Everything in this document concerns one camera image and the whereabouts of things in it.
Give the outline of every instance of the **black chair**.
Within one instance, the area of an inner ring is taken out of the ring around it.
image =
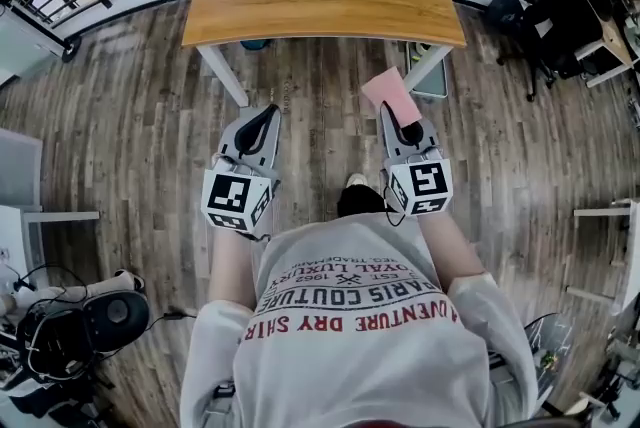
[[[583,69],[575,58],[575,51],[602,38],[602,26],[587,0],[533,0],[524,10],[518,0],[494,0],[487,16],[520,48],[516,53],[501,54],[497,63],[504,65],[506,60],[516,58],[524,58],[529,63],[529,102],[536,96],[538,70],[544,74],[549,88],[556,74],[564,79],[577,76]],[[552,27],[540,36],[536,25],[548,19]]]

